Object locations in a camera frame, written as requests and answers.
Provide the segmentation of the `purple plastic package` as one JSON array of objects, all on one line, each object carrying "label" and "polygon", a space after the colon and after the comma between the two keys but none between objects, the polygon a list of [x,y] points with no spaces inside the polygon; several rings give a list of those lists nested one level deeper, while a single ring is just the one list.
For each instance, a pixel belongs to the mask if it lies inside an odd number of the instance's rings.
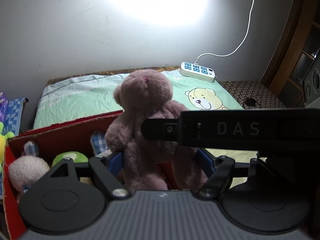
[{"label": "purple plastic package", "polygon": [[0,91],[0,122],[4,123],[5,113],[8,107],[8,99],[3,91]]}]

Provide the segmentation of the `brown patterned cushion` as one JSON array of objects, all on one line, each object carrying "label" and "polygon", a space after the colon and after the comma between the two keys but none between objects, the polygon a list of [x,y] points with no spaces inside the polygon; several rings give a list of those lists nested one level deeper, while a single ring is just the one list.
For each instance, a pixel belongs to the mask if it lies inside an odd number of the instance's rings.
[{"label": "brown patterned cushion", "polygon": [[220,85],[243,109],[285,108],[285,105],[258,81],[221,81]]}]

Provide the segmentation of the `black speaker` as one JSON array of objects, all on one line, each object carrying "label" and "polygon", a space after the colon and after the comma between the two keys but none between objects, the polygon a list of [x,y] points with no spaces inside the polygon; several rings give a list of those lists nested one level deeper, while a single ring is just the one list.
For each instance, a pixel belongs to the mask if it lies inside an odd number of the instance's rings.
[{"label": "black speaker", "polygon": [[303,94],[305,108],[320,109],[319,90],[320,59],[316,58],[303,79]]}]

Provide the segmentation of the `white blue power strip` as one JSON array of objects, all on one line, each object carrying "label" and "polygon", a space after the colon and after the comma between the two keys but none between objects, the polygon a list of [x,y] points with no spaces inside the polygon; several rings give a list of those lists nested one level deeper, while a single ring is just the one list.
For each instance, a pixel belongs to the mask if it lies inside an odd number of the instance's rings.
[{"label": "white blue power strip", "polygon": [[186,77],[192,77],[210,83],[213,83],[215,80],[215,72],[211,68],[198,64],[182,62],[179,71],[181,75]]}]

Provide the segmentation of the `green frog plush toy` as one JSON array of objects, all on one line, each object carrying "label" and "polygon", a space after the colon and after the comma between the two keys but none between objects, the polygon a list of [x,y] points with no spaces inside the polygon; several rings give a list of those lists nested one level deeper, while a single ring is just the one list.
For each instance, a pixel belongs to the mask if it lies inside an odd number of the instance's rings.
[{"label": "green frog plush toy", "polygon": [[1,173],[3,169],[4,162],[4,152],[7,144],[7,140],[13,138],[15,135],[13,132],[8,132],[7,134],[3,134],[4,124],[0,122],[0,165],[1,165]]}]

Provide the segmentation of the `wooden shelf frame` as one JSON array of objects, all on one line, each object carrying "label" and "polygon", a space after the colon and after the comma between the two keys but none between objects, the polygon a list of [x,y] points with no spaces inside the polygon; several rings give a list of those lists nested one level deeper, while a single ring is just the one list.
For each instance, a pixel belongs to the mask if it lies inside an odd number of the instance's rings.
[{"label": "wooden shelf frame", "polygon": [[293,0],[261,83],[266,108],[303,107],[303,78],[319,53],[319,0]]}]

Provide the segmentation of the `blue checkered towel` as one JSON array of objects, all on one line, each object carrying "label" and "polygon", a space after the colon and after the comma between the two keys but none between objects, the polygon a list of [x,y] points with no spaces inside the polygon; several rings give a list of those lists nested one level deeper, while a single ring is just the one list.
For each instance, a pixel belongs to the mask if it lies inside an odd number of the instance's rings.
[{"label": "blue checkered towel", "polygon": [[7,110],[4,119],[4,128],[2,134],[5,135],[8,132],[14,133],[18,136],[21,131],[22,114],[25,108],[25,104],[29,100],[27,98],[17,98],[8,102]]}]

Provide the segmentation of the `green mushroom plush toy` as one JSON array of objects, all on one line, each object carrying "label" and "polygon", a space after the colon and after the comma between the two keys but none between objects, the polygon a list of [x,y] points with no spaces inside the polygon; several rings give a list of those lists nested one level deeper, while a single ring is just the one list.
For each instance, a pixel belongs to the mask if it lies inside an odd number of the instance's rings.
[{"label": "green mushroom plush toy", "polygon": [[[76,151],[70,151],[70,152],[65,152],[58,154],[52,162],[51,168],[54,167],[58,162],[60,162],[62,159],[72,159],[73,163],[88,163],[88,158]],[[80,182],[88,184],[88,185],[93,185],[92,181],[89,177],[80,177]]]}]

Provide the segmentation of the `mauve teddy bear plush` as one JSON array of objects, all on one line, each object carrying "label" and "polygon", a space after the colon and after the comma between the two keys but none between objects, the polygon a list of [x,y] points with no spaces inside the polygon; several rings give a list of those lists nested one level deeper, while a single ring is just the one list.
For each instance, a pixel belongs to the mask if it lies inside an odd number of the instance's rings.
[{"label": "mauve teddy bear plush", "polygon": [[195,163],[196,149],[174,140],[177,121],[187,108],[173,100],[169,79],[156,70],[143,69],[129,74],[114,91],[123,108],[108,127],[105,140],[110,151],[123,154],[125,185],[136,190],[167,190],[156,165],[170,164],[178,188],[199,191],[208,180]]}]

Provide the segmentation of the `white bunny light blue bow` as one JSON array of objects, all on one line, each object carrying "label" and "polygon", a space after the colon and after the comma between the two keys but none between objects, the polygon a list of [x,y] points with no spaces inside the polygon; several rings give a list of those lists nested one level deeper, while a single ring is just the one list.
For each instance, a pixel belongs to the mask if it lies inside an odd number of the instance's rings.
[{"label": "white bunny light blue bow", "polygon": [[9,178],[17,191],[17,202],[22,196],[49,170],[50,166],[39,157],[39,148],[33,141],[28,141],[23,146],[19,158],[9,165]]}]

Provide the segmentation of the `green bear print bedsheet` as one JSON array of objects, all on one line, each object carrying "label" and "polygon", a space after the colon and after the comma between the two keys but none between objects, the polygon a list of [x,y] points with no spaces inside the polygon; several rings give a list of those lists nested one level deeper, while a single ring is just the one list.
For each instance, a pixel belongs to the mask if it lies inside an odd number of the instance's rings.
[{"label": "green bear print bedsheet", "polygon": [[229,113],[240,105],[217,82],[209,83],[180,72],[137,70],[129,74],[86,81],[64,80],[43,91],[34,127],[43,128],[82,117],[121,110],[108,125],[104,142],[106,155],[122,152],[126,187],[136,190],[166,190],[157,172],[158,164],[169,164],[180,189],[198,191],[208,178],[195,163],[196,148],[173,141],[146,140],[142,122],[152,119],[177,119],[183,111],[201,110]]}]

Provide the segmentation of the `white bunny dark plaid ears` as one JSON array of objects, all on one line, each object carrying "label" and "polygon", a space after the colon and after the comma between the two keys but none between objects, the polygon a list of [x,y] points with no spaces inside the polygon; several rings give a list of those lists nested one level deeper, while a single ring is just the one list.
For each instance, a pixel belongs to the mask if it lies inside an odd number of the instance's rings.
[{"label": "white bunny dark plaid ears", "polygon": [[107,146],[105,141],[105,133],[101,131],[95,131],[91,135],[91,146],[93,148],[93,153],[96,157],[108,157],[112,154],[112,151]]}]

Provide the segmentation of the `red cardboard box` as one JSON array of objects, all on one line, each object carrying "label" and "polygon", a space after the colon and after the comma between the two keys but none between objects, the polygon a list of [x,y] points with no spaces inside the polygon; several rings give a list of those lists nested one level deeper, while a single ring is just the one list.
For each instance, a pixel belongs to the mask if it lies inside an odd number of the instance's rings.
[{"label": "red cardboard box", "polygon": [[7,223],[23,239],[187,237],[184,206],[207,176],[195,149],[145,141],[141,120],[110,113],[9,140]]}]

